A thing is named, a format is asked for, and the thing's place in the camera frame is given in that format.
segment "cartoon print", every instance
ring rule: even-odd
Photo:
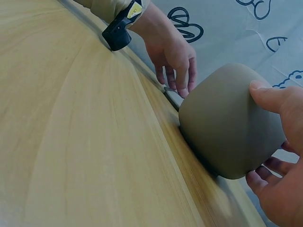
[[[266,46],[272,52],[276,52],[279,49],[279,46],[281,45],[280,40],[283,40],[285,42],[286,39],[287,39],[287,37],[282,37],[282,36],[272,37],[272,38],[267,40]]]
[[[203,36],[204,29],[197,24],[189,24],[189,13],[188,11],[183,7],[176,7],[173,8],[167,15],[167,17],[172,20],[173,22],[176,22],[174,26],[178,29],[178,31],[183,34],[183,37],[186,39],[188,43],[192,43],[194,41],[197,41]],[[185,31],[183,29],[179,28],[185,28],[185,27],[196,27],[199,29],[199,34],[194,35],[193,33],[189,31]]]
[[[255,3],[255,0],[250,0],[249,2],[243,2],[241,0],[236,0],[237,3],[239,3],[240,5],[242,6],[249,6],[249,5],[252,5],[253,8],[254,8],[254,16],[257,20],[263,20],[265,19],[269,13],[270,13],[270,4],[271,4],[271,0],[269,0],[269,3],[268,5],[264,3],[263,0],[259,0],[257,3]],[[261,7],[260,6],[263,6],[263,7],[268,7],[268,10],[266,11],[266,14],[261,16],[261,12],[263,12],[263,10],[261,11]]]
[[[303,78],[303,71],[293,71],[291,74],[288,75],[288,78],[286,78],[285,80],[283,80],[283,82],[274,85],[273,87],[278,87],[280,89],[286,88],[287,82],[289,80],[301,80]]]

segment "label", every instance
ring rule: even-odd
[[[127,18],[131,19],[142,13],[143,7],[138,2],[135,2],[127,14]]]

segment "sleeve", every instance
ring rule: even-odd
[[[132,0],[74,0],[82,6],[89,8],[90,11],[104,20],[107,23],[111,23],[115,17],[128,7]],[[148,7],[150,0],[141,0],[143,6],[143,12]]]

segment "wooden surface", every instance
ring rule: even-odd
[[[214,181],[151,71],[68,1],[0,0],[1,227],[265,226]]]

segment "wrist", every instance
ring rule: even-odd
[[[171,37],[175,27],[160,9],[150,3],[129,30],[137,33],[145,41],[163,42]]]

